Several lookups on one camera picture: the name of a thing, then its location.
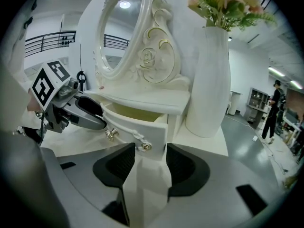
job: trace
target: white table leg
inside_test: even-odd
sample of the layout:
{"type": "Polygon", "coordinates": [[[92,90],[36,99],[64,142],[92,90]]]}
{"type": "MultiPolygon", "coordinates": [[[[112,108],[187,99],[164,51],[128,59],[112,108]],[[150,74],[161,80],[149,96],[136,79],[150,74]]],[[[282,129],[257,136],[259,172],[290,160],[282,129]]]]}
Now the white table leg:
{"type": "Polygon", "coordinates": [[[297,133],[297,130],[295,129],[294,132],[293,132],[293,134],[291,135],[289,141],[287,142],[287,145],[288,145],[288,146],[290,145],[290,143],[292,143],[292,141],[293,141],[293,139],[294,139],[296,133],[297,133]]]}
{"type": "Polygon", "coordinates": [[[238,101],[240,99],[241,95],[232,93],[231,96],[231,107],[228,110],[229,115],[234,115],[236,113],[237,107],[238,107],[238,101]]]}

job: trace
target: ornate mirror frame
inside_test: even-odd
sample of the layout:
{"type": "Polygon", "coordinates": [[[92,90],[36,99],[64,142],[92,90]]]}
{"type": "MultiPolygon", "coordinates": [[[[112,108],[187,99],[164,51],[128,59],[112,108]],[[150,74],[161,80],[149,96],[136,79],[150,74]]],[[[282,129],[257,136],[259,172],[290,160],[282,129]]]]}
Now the ornate mirror frame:
{"type": "Polygon", "coordinates": [[[142,5],[131,41],[119,64],[110,70],[100,41],[103,40],[106,22],[113,7],[119,0],[105,0],[99,20],[98,33],[94,50],[95,67],[102,77],[117,80],[123,76],[134,81],[162,85],[179,74],[180,56],[167,27],[167,20],[172,18],[170,6],[165,0],[142,0],[142,5]],[[152,70],[165,70],[166,78],[153,78],[152,70]]]}

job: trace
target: ceiling light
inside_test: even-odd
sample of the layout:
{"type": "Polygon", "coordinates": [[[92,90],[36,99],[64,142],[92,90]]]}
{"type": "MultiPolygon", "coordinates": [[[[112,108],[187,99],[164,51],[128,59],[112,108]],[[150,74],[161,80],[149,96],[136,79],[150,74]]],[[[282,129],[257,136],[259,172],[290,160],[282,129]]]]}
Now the ceiling light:
{"type": "Polygon", "coordinates": [[[127,2],[127,1],[123,1],[119,4],[119,6],[122,8],[122,9],[127,9],[131,6],[131,3],[127,2]]]}
{"type": "Polygon", "coordinates": [[[285,74],[282,74],[280,71],[274,69],[273,67],[269,67],[268,69],[269,69],[271,72],[274,72],[275,74],[277,74],[277,75],[279,75],[279,76],[281,76],[281,77],[284,77],[284,76],[285,76],[285,74]]]}
{"type": "Polygon", "coordinates": [[[296,82],[296,81],[290,81],[290,83],[294,86],[294,87],[296,87],[296,88],[298,88],[298,89],[303,89],[303,87],[298,83],[298,82],[296,82]]]}

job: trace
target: shelf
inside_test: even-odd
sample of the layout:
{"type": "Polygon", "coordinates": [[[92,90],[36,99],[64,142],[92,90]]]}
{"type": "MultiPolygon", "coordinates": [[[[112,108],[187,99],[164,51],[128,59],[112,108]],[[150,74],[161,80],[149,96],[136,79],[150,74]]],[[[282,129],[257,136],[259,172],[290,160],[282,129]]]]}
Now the shelf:
{"type": "Polygon", "coordinates": [[[256,97],[256,96],[251,96],[251,98],[255,98],[255,99],[258,99],[258,100],[262,100],[262,98],[259,98],[259,97],[256,97]]]}
{"type": "Polygon", "coordinates": [[[110,87],[86,91],[90,95],[99,95],[109,101],[131,108],[162,114],[182,115],[190,92],[158,88],[110,87]]]}

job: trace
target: oval mirror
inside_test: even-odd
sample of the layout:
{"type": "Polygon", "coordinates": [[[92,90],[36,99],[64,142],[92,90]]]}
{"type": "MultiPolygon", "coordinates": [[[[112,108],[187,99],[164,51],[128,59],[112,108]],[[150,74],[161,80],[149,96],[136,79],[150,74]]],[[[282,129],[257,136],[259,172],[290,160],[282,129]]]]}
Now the oval mirror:
{"type": "Polygon", "coordinates": [[[118,65],[132,40],[141,4],[142,0],[119,0],[109,11],[100,50],[104,64],[110,70],[118,65]]]}

